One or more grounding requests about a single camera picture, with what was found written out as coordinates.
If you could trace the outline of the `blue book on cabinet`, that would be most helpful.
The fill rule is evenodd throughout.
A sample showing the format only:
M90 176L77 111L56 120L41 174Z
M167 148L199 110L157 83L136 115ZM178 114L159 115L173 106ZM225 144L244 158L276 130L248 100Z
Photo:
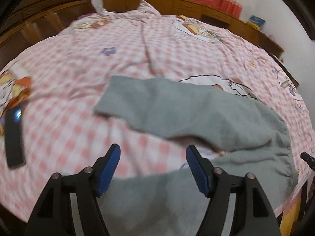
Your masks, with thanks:
M257 29L262 30L266 21L264 19L261 19L255 15L252 15L247 21L246 24Z

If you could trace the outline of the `black smartphone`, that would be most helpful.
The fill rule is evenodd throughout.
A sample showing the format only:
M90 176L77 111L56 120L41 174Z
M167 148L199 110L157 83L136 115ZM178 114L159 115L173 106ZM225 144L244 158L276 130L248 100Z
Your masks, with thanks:
M5 154L9 169L16 169L26 163L22 139L22 105L8 109L4 127Z

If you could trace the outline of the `pink checkered bed sheet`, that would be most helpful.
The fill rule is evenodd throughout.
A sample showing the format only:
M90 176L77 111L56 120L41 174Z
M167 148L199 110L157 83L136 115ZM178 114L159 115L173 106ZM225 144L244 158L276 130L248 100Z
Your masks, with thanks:
M292 140L297 185L275 205L280 214L307 180L299 160L314 151L306 105L263 49L224 28L163 16L146 2L127 13L101 11L21 52L1 70L1 109L30 91L23 109L26 164L11 170L1 151L1 205L27 221L49 176L76 173L112 143L122 149L117 177L164 173L184 163L184 142L130 129L94 113L110 78L162 77L217 87L275 109Z

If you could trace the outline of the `grey-green pants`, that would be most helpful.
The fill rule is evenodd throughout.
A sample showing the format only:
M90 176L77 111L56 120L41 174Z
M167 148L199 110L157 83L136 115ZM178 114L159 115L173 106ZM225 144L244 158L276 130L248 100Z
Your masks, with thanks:
M273 208L297 185L286 123L260 101L210 85L114 76L94 110L175 142L172 154L195 144L229 174L253 173ZM170 173L114 180L100 206L112 235L195 235L208 202L181 163Z

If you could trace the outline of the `long wooden low cabinet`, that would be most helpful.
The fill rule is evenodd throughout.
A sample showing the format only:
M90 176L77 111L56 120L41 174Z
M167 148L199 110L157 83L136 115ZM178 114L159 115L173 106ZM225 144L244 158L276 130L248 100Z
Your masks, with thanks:
M136 9L140 1L141 0L103 0L103 7L107 11L127 12ZM244 38L253 45L264 49L283 69L293 84L299 87L298 81L284 66L284 63L280 61L284 49L270 37L245 22L211 7L186 0L144 1L150 3L162 15L184 15L217 27L228 29L230 32Z

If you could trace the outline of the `dark wooden headboard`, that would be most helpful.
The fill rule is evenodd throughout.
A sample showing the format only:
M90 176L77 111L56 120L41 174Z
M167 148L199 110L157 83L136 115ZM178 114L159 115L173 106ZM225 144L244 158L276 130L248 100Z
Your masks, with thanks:
M25 49L94 12L92 0L23 0L1 27L1 68Z

